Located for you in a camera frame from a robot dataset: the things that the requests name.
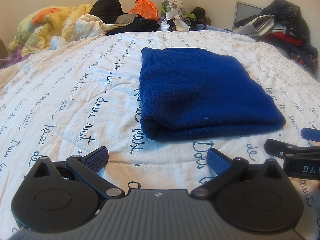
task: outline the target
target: metal screw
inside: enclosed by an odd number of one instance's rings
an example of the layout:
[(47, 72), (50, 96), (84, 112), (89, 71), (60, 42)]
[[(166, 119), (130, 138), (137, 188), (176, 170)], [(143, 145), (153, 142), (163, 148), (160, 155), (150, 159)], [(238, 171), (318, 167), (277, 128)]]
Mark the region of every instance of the metal screw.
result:
[(119, 188), (114, 188), (114, 187), (112, 187), (112, 188), (110, 188), (110, 189), (108, 189), (108, 190), (106, 191), (106, 194), (107, 194), (108, 196), (110, 196), (110, 197), (119, 196), (119, 195), (121, 195), (121, 193), (122, 193), (121, 189), (119, 189)]
[(205, 189), (205, 188), (196, 188), (193, 191), (193, 194), (195, 194), (198, 197), (204, 197), (204, 196), (207, 196), (209, 194), (209, 191), (207, 189)]

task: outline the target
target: floral pillow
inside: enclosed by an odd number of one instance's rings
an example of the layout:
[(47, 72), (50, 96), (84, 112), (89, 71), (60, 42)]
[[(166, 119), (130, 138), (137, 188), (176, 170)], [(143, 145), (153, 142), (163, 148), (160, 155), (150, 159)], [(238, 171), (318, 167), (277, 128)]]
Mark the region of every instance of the floral pillow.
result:
[(183, 7), (182, 0), (163, 0), (167, 12), (178, 10), (178, 15), (187, 25), (191, 25), (191, 21), (187, 16), (186, 9)]

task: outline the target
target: orange plastic bag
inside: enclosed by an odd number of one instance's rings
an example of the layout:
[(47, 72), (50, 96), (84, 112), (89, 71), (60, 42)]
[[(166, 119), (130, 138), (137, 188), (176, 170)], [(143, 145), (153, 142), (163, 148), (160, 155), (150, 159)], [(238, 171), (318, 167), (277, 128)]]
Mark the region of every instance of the orange plastic bag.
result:
[(157, 6), (149, 0), (135, 0), (135, 7), (133, 7), (128, 13), (140, 14), (145, 19), (158, 20), (159, 13)]

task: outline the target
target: bedspread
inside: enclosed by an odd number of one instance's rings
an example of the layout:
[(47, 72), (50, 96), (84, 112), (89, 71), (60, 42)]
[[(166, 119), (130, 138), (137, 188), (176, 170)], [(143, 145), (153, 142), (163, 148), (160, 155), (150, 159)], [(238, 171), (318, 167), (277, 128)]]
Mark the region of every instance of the bedspread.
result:
[[(256, 136), (166, 143), (147, 139), (140, 126), (139, 73), (144, 47), (194, 47), (237, 58), (273, 98), (286, 125)], [(63, 161), (106, 146), (109, 163), (99, 175), (124, 191), (129, 187), (191, 191), (215, 176), (206, 164), (211, 147), (230, 158), (263, 163), (270, 157), (263, 149), (268, 138), (311, 146), (300, 131), (303, 127), (320, 129), (319, 91), (319, 83), (273, 46), (232, 33), (122, 33), (31, 55), (0, 70), (0, 239), (17, 231), (11, 200), (43, 155)], [(292, 182), (305, 204), (297, 230), (306, 239), (316, 240), (318, 182)]]

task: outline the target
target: green object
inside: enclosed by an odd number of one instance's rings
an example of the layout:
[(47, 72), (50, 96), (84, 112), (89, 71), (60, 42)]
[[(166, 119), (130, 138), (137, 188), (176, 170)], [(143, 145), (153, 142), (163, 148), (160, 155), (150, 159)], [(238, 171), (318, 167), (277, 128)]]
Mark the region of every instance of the green object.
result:
[[(164, 14), (167, 13), (167, 9), (165, 8), (165, 5), (162, 5), (162, 12), (163, 12)], [(189, 18), (196, 19), (196, 16), (195, 16), (194, 14), (187, 13), (187, 16), (188, 16)]]

